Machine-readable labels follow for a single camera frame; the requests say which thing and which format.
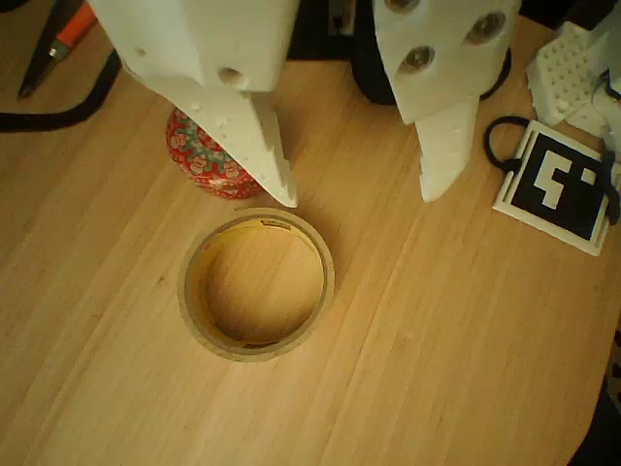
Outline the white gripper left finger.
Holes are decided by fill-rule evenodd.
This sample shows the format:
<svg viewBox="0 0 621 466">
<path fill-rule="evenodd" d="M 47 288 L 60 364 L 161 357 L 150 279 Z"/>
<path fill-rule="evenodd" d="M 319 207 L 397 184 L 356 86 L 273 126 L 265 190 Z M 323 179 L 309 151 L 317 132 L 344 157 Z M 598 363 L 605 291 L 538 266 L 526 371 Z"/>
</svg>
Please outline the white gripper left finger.
<svg viewBox="0 0 621 466">
<path fill-rule="evenodd" d="M 281 205 L 297 206 L 270 94 L 298 2 L 101 0 L 90 6 L 128 73 L 189 115 Z"/>
</svg>

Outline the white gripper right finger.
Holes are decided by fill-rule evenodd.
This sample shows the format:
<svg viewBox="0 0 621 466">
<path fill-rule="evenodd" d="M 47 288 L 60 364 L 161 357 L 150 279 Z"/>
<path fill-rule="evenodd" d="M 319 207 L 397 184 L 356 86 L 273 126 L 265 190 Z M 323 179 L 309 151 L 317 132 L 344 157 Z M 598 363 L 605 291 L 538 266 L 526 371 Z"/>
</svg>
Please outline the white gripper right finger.
<svg viewBox="0 0 621 466">
<path fill-rule="evenodd" d="M 417 132 L 426 202 L 470 161 L 479 99 L 501 74 L 519 10 L 514 0 L 373 4 L 384 72 L 402 121 Z"/>
</svg>

